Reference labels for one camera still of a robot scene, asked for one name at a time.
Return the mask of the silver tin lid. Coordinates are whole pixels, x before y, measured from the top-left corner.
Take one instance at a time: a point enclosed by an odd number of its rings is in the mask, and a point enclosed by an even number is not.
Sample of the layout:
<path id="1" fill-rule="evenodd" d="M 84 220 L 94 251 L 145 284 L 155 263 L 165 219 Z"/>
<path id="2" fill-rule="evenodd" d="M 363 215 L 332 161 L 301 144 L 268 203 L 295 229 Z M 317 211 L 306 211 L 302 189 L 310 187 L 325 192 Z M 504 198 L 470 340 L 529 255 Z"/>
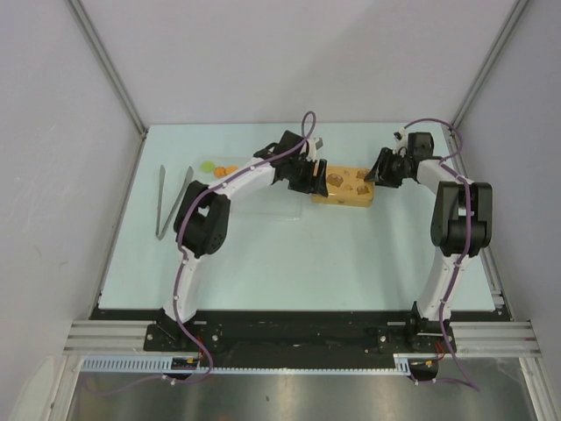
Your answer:
<path id="1" fill-rule="evenodd" d="M 326 182 L 329 191 L 328 196 L 374 197 L 373 183 L 364 181 L 364 177 L 368 172 L 369 170 L 367 168 L 329 165 L 326 174 Z"/>

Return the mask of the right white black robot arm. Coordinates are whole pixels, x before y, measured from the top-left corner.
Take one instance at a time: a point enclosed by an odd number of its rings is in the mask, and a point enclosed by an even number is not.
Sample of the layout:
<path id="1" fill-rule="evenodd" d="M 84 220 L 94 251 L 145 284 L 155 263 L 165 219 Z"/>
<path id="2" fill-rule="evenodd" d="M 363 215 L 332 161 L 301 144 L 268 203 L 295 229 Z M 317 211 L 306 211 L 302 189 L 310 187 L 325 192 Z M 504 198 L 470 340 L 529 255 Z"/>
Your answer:
<path id="1" fill-rule="evenodd" d="M 396 146 L 384 147 L 366 180 L 399 188 L 411 179 L 435 195 L 430 239 L 435 255 L 423 291 L 414 301 L 404 326 L 379 330 L 379 337 L 396 339 L 399 348 L 427 352 L 453 340 L 451 303 L 466 268 L 492 238 L 493 188 L 473 182 L 434 155 L 428 132 L 394 134 Z"/>

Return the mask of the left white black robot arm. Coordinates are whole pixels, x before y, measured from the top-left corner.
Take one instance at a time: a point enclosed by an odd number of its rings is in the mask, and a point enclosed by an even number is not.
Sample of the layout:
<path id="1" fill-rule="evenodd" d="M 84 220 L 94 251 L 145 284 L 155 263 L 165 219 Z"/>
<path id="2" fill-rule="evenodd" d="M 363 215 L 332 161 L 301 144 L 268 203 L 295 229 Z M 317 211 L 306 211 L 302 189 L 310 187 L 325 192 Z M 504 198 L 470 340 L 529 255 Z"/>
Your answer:
<path id="1" fill-rule="evenodd" d="M 279 141 L 254 153 L 233 173 L 211 184 L 194 180 L 187 186 L 174 221 L 180 259 L 172 295 L 156 322 L 174 350 L 184 350 L 193 342 L 194 330 L 186 322 L 197 312 L 196 271 L 224 244 L 232 204 L 280 181 L 295 192 L 327 196 L 327 161 L 316 157 L 322 146 L 323 140 L 311 134 L 285 131 Z"/>

